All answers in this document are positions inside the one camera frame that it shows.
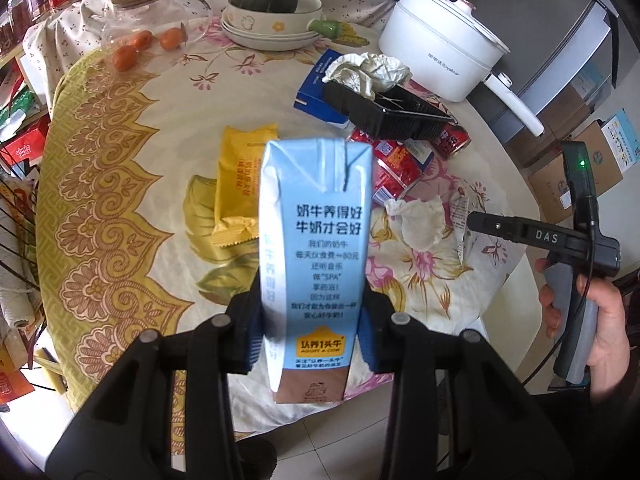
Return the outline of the right hand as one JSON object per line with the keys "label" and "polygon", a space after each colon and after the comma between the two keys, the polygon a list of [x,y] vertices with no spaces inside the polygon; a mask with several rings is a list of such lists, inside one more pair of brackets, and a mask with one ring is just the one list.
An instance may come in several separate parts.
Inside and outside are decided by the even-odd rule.
{"label": "right hand", "polygon": [[[553,304],[553,290],[547,284],[539,291],[542,322],[548,338],[558,332],[562,314]],[[602,278],[592,278],[587,299],[598,306],[597,331],[594,334],[587,365],[590,368],[590,396],[601,403],[623,381],[630,362],[630,344],[626,334],[626,314],[620,291]]]}

